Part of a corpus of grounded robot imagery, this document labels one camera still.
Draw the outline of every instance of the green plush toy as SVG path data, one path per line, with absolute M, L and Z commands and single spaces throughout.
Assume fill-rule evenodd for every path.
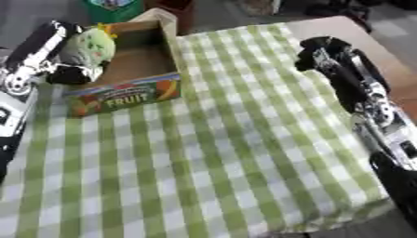
M 63 63 L 96 68 L 110 62 L 114 53 L 113 38 L 104 30 L 92 28 L 71 38 L 60 58 Z

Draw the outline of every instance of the green and white checkered cloth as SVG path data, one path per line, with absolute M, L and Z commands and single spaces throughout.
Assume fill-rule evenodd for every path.
M 0 236 L 256 237 L 390 208 L 328 80 L 293 67 L 297 45 L 284 24 L 179 37 L 181 99 L 83 119 L 43 87 Z

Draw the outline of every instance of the mechanical hand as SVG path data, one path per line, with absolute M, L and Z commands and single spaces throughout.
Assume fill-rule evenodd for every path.
M 353 130 L 370 151 L 370 165 L 398 208 L 417 230 L 417 128 L 388 95 L 390 87 L 366 55 L 340 39 L 301 42 L 295 63 L 330 80 Z

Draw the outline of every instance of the plush toy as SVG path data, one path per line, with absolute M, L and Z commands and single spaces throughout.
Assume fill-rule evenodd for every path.
M 95 82 L 115 54 L 113 37 L 102 25 L 73 36 L 60 53 L 57 71 L 47 81 L 67 85 Z
M 60 53 L 61 61 L 86 67 L 97 67 L 110 62 L 115 53 L 111 35 L 92 28 L 70 39 Z

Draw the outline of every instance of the floor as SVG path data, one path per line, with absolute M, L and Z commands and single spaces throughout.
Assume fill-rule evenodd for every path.
M 238 0 L 196 0 L 193 32 L 214 31 L 241 25 L 304 20 L 302 10 L 314 0 L 284 1 L 280 13 L 269 17 L 248 17 L 235 3 Z M 50 19 L 88 25 L 81 0 L 0 0 L 0 46 L 13 48 L 34 27 Z M 417 12 L 406 12 L 388 5 L 375 7 L 371 15 L 372 36 L 417 72 Z M 274 235 L 271 238 L 303 238 L 301 234 Z M 312 238 L 415 237 L 396 210 L 371 220 L 333 231 L 311 234 Z

